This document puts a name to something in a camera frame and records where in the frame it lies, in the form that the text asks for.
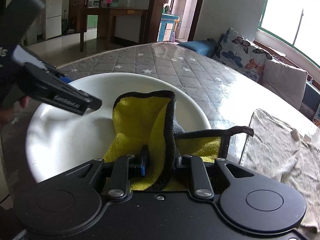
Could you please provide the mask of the person left hand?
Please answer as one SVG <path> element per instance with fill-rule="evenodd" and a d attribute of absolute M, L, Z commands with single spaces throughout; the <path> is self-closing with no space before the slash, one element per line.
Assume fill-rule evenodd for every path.
<path fill-rule="evenodd" d="M 0 111 L 0 128 L 2 129 L 6 124 L 12 121 L 14 118 L 15 112 L 20 112 L 23 109 L 25 109 L 29 101 L 31 100 L 31 97 L 24 96 L 19 101 L 16 101 L 12 106 L 3 108 L 1 107 Z"/>

